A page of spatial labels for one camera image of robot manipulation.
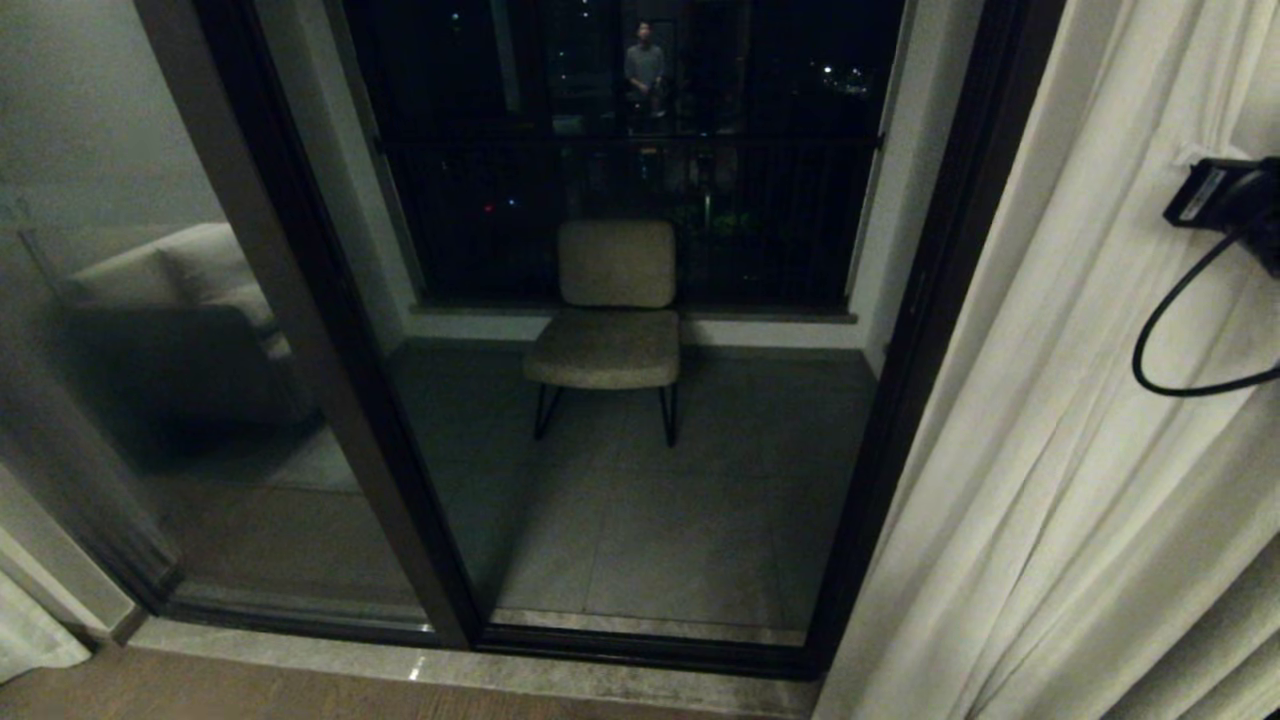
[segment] cushion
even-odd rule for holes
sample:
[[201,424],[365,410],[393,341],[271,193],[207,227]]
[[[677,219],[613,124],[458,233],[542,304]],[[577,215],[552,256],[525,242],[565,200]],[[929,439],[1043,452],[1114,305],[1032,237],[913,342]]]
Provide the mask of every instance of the cushion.
[[268,336],[276,329],[275,313],[268,305],[262,288],[255,282],[214,296],[204,301],[202,305],[229,305],[238,309],[248,319],[248,324],[253,327],[259,337]]
[[165,266],[156,243],[91,265],[64,281],[74,302],[111,306],[183,305],[186,296]]
[[559,229],[570,305],[666,307],[676,297],[676,238],[663,220],[573,220]]
[[192,225],[157,245],[174,281],[191,302],[207,302],[256,282],[227,223]]
[[525,377],[590,389],[669,386],[680,377],[680,320],[669,310],[564,310],[525,356]]

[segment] chair backrest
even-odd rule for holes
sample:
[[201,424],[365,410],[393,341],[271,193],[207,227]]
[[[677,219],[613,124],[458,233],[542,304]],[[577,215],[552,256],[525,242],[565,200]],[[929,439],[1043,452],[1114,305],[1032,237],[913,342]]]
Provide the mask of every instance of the chair backrest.
[[676,299],[676,236],[664,220],[571,220],[559,228],[564,302],[666,307]]

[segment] chair seat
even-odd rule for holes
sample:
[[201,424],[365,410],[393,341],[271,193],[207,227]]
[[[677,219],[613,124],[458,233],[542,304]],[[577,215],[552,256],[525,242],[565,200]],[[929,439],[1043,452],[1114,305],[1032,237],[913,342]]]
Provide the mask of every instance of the chair seat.
[[588,389],[669,386],[680,377],[680,320],[671,310],[563,310],[525,356],[525,377]]

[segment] white curtain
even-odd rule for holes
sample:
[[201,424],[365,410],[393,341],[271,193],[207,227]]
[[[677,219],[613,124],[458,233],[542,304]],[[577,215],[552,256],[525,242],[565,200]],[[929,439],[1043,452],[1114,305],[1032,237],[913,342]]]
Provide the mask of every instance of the white curtain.
[[88,656],[84,646],[0,573],[0,683],[36,667],[69,667]]
[[[1069,0],[1028,135],[1061,159],[1030,223],[1001,208],[815,717],[1100,717],[1174,667],[1162,656],[1280,532],[1280,383],[1174,400],[1129,372],[1151,309],[1220,238],[1161,211],[1197,156],[1242,155],[1275,15],[1275,0]],[[1107,40],[1082,54],[1088,37]],[[1084,65],[1076,106],[1046,111]],[[1036,160],[1020,155],[1015,182]],[[1270,368],[1277,284],[1224,255],[1153,336],[1148,374]],[[1238,602],[1268,616],[1280,578],[1263,582]],[[1230,702],[1265,705],[1274,628],[1222,634],[1212,661],[1180,666],[1198,696],[1135,694],[1128,716],[1203,711],[1231,683]]]

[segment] chair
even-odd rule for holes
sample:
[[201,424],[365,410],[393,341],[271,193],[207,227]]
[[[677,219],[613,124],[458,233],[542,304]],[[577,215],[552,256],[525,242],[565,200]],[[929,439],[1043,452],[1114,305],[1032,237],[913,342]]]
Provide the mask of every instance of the chair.
[[[675,447],[680,318],[666,310],[676,296],[671,224],[573,220],[561,225],[558,251],[561,295],[570,307],[552,319],[525,356],[525,377],[540,383],[534,439],[547,433],[567,387],[655,387],[667,447]],[[549,405],[547,386],[556,387]]]

